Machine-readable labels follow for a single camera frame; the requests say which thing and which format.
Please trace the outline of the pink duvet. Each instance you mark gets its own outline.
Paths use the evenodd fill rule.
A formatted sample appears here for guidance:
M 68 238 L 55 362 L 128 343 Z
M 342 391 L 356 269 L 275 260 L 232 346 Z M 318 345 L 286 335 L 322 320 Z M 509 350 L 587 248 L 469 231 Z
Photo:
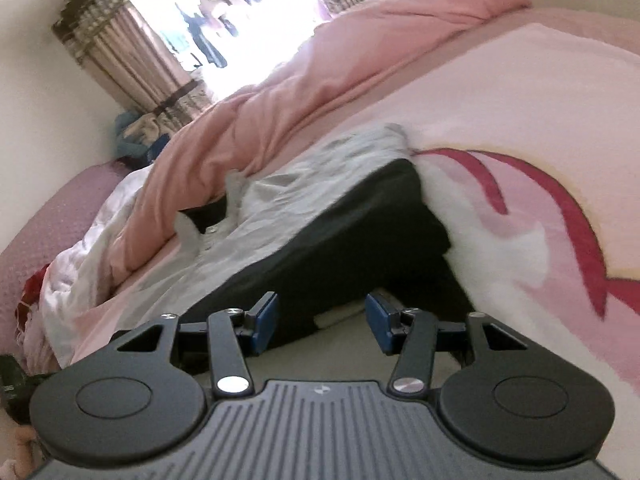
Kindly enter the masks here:
M 177 211 L 224 192 L 228 171 L 262 171 L 317 117 L 460 32 L 531 3 L 368 0 L 320 25 L 285 66 L 209 107 L 171 139 L 111 244 L 114 282 L 125 281 L 171 239 Z

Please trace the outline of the left striped curtain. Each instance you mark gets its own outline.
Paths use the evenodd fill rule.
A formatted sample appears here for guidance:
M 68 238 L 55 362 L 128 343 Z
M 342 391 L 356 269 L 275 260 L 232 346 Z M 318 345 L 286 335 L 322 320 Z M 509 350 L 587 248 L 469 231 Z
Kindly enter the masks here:
M 115 101 L 150 114 L 170 132 L 212 105 L 129 0 L 66 0 L 52 32 Z

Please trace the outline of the white crumpled sheet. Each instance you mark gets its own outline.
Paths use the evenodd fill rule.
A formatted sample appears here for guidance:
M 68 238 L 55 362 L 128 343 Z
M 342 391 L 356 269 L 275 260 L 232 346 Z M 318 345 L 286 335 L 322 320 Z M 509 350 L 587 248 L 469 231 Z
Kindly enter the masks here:
M 130 214 L 152 168 L 128 174 L 101 206 L 82 240 L 61 252 L 48 267 L 39 299 L 42 329 L 59 367 L 66 367 L 107 344 L 114 333 L 133 330 L 125 322 L 126 304 L 142 293 L 142 284 L 176 251 L 171 240 L 145 266 L 116 288 L 108 251 Z

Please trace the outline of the purple headboard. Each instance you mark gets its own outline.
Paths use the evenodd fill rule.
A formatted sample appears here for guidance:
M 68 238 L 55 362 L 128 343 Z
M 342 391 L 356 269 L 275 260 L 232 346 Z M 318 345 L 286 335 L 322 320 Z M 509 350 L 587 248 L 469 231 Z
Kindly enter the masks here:
M 1 352 L 17 352 L 15 309 L 26 281 L 86 234 L 116 185 L 128 176 L 121 162 L 81 171 L 47 201 L 1 253 Z

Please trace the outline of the blue beige clothes pile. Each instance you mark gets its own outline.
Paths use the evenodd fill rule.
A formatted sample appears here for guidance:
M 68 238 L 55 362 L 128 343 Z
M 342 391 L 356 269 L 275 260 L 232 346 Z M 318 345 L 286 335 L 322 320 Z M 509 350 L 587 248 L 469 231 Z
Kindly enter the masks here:
M 140 114 L 127 110 L 118 115 L 113 130 L 118 158 L 142 158 L 162 136 L 170 136 L 171 130 L 153 113 Z

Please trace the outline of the grey black jacket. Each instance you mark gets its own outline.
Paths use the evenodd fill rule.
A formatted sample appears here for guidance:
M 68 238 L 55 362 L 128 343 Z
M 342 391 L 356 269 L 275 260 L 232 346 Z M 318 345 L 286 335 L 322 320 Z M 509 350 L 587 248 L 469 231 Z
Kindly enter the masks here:
M 268 177 L 229 174 L 226 185 L 220 200 L 178 212 L 178 252 L 130 296 L 120 328 L 163 313 L 203 322 L 267 292 L 282 310 L 274 344 L 375 289 L 444 321 L 471 311 L 398 125 L 346 134 Z

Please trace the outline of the pink printed blanket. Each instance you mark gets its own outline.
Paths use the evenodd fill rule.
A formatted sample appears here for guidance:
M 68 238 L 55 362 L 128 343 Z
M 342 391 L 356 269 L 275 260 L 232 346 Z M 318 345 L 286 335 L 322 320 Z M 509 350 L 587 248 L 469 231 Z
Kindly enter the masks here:
M 403 126 L 478 310 L 639 399 L 639 25 L 560 9 L 460 32 L 320 130 Z

